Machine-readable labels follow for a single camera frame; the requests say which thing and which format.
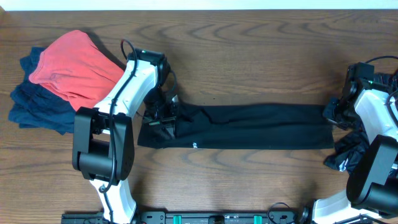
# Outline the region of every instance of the navy blue fabric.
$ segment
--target navy blue fabric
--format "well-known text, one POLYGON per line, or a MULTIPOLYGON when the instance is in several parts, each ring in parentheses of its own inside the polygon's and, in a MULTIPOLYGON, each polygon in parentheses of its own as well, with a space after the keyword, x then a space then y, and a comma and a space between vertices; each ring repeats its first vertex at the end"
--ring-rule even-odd
POLYGON ((19 60, 25 77, 10 94, 15 105, 8 120, 19 123, 20 128, 48 128, 60 134, 73 133, 76 112, 70 103, 28 79, 44 50, 43 47, 32 47, 30 55, 19 60))

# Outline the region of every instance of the red cloth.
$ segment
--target red cloth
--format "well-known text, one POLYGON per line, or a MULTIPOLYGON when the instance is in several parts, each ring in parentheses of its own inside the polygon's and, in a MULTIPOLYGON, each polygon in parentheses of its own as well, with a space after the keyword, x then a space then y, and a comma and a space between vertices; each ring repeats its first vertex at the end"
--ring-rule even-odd
POLYGON ((80 30, 64 34, 40 54, 32 83, 67 100, 73 109, 92 108, 103 100, 123 75, 80 30))

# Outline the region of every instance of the white wall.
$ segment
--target white wall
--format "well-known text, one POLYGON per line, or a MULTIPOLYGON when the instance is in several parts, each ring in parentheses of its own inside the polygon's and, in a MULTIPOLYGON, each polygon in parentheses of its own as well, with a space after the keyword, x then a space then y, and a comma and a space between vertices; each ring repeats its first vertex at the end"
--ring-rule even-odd
POLYGON ((0 0, 0 6, 6 11, 398 9, 398 0, 0 0))

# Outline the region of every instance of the wooden tabletop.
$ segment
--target wooden tabletop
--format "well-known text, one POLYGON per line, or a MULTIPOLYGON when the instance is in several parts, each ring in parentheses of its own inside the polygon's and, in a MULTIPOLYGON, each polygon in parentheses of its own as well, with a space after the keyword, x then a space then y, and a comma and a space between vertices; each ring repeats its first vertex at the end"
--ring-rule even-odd
MULTIPOLYGON (((7 120, 22 81, 19 59, 80 29, 123 65, 120 39, 164 52, 180 97, 198 105, 325 104, 348 65, 398 55, 396 11, 90 11, 0 14, 0 223, 59 223, 96 212, 96 190, 73 170, 72 134, 19 129, 7 120)), ((392 60, 375 63, 393 72, 392 60)), ((140 121, 134 120, 134 139, 140 121)), ((336 130, 335 139, 345 132, 336 130)), ((301 151, 149 149, 136 146, 129 176, 141 207, 169 211, 299 208, 346 186, 323 165, 333 149, 301 151)))

